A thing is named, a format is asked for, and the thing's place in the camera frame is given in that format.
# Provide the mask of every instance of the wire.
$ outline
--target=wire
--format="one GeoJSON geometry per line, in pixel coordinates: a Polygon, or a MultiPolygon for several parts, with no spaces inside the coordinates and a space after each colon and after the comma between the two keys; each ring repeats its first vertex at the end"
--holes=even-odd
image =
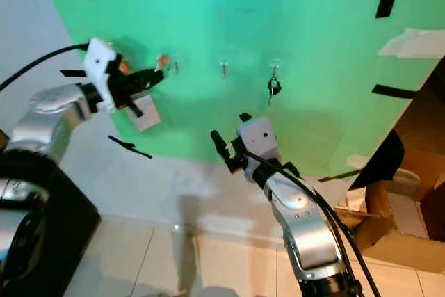
{"type": "Polygon", "coordinates": [[[88,43],[81,43],[79,45],[71,45],[69,47],[65,47],[62,49],[58,49],[55,50],[53,52],[50,52],[49,54],[46,54],[38,59],[36,59],[35,61],[29,63],[27,66],[23,67],[22,69],[18,70],[16,73],[14,73],[11,77],[7,78],[3,83],[0,83],[0,92],[2,90],[4,90],[6,87],[8,87],[14,80],[18,79],[23,73],[25,73],[26,71],[32,69],[33,67],[35,67],[36,65],[40,64],[41,62],[57,56],[59,54],[62,54],[66,51],[70,51],[70,50],[75,50],[75,49],[81,49],[86,51],[86,49],[88,48],[88,43]]]}
{"type": "Polygon", "coordinates": [[[345,261],[345,265],[347,267],[347,270],[350,270],[350,274],[352,275],[352,278],[354,279],[354,275],[353,275],[353,271],[350,267],[350,263],[349,263],[349,259],[347,257],[346,254],[346,250],[344,249],[344,245],[343,245],[343,241],[341,240],[341,237],[339,236],[339,233],[337,231],[336,233],[336,225],[332,224],[332,220],[335,220],[335,222],[337,223],[337,225],[340,227],[341,231],[344,233],[346,239],[348,240],[349,244],[351,245],[355,256],[357,257],[358,262],[360,263],[360,266],[362,267],[363,273],[366,276],[366,279],[368,280],[368,283],[371,287],[371,290],[374,293],[375,297],[380,297],[380,293],[378,291],[377,286],[375,285],[374,279],[371,276],[371,273],[369,273],[368,267],[366,266],[362,254],[360,253],[357,245],[355,244],[353,235],[351,233],[351,231],[348,229],[348,227],[346,225],[344,225],[340,218],[337,216],[337,213],[333,210],[333,208],[331,208],[331,206],[326,202],[326,200],[323,198],[323,196],[321,196],[317,191],[314,190],[315,193],[312,193],[311,190],[309,190],[300,180],[298,180],[296,177],[294,177],[293,175],[289,174],[288,172],[286,172],[285,170],[283,170],[283,168],[281,166],[277,166],[263,158],[261,158],[260,156],[257,156],[256,154],[253,154],[249,151],[246,151],[245,154],[247,156],[250,156],[251,158],[259,161],[260,163],[264,163],[265,165],[267,165],[268,167],[272,168],[273,170],[275,170],[276,172],[278,172],[279,174],[287,177],[289,180],[291,180],[292,182],[294,182],[295,184],[297,184],[312,200],[314,200],[314,202],[321,208],[321,210],[323,211],[323,213],[326,215],[326,218],[329,220],[329,222],[332,225],[332,229],[334,230],[334,234],[337,237],[337,241],[339,242],[339,247],[340,247],[340,251],[342,252],[343,258],[346,260],[345,261]]]}

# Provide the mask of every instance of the robotic arm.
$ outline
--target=robotic arm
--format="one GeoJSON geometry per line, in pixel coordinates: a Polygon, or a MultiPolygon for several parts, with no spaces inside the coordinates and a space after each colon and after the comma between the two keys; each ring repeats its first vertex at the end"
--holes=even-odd
{"type": "Polygon", "coordinates": [[[46,208],[57,197],[55,190],[61,192],[52,175],[76,126],[98,110],[128,106],[141,116],[133,99],[163,79],[155,69],[125,73],[122,55],[97,38],[88,44],[84,68],[92,83],[51,88],[31,98],[1,155],[0,294],[2,286],[28,275],[39,261],[48,230],[46,208]]]}
{"type": "MultiPolygon", "coordinates": [[[[238,138],[230,145],[226,145],[217,131],[212,131],[211,137],[230,172],[244,169],[245,178],[257,183],[270,202],[273,215],[283,229],[284,245],[302,295],[360,295],[359,282],[345,266],[343,257],[346,253],[341,252],[333,231],[335,227],[325,222],[312,196],[270,167],[271,164],[281,164],[277,139],[269,120],[252,119],[247,114],[242,114],[241,120],[244,123],[236,130],[238,138]],[[230,154],[230,147],[233,147],[234,154],[230,154]],[[269,163],[262,163],[253,156],[269,163]]],[[[290,163],[281,167],[312,190],[290,163]]]]}

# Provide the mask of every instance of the tile floor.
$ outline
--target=tile floor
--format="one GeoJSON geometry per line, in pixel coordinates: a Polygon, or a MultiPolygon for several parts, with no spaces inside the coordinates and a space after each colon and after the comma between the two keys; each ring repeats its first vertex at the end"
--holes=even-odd
{"type": "MultiPolygon", "coordinates": [[[[366,259],[382,296],[445,296],[445,275],[366,259]]],[[[365,296],[372,296],[351,257],[365,296]]],[[[301,296],[285,252],[132,224],[99,226],[65,297],[301,296]]]]}

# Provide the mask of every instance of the green backdrop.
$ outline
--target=green backdrop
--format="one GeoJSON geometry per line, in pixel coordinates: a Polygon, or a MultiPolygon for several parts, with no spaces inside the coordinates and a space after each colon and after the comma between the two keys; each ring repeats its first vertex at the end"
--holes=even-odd
{"type": "Polygon", "coordinates": [[[378,51],[405,27],[445,27],[444,0],[396,0],[382,19],[379,0],[53,1],[74,42],[113,41],[135,70],[154,66],[161,52],[175,55],[180,73],[152,91],[160,124],[139,133],[124,111],[113,114],[124,141],[220,161],[211,130],[233,139],[239,113],[267,115],[284,160],[318,175],[349,171],[348,156],[372,154],[410,102],[371,93],[375,84],[417,90],[436,63],[378,51]],[[274,58],[283,89],[268,108],[274,58]]]}

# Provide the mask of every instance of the key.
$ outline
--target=key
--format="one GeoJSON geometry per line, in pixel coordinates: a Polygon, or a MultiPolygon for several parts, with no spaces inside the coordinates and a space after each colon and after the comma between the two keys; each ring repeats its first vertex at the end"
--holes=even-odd
{"type": "Polygon", "coordinates": [[[272,79],[268,82],[267,87],[269,89],[269,102],[268,105],[270,106],[270,102],[272,101],[272,98],[274,95],[277,95],[281,91],[281,84],[278,81],[277,77],[273,76],[272,79]]]}

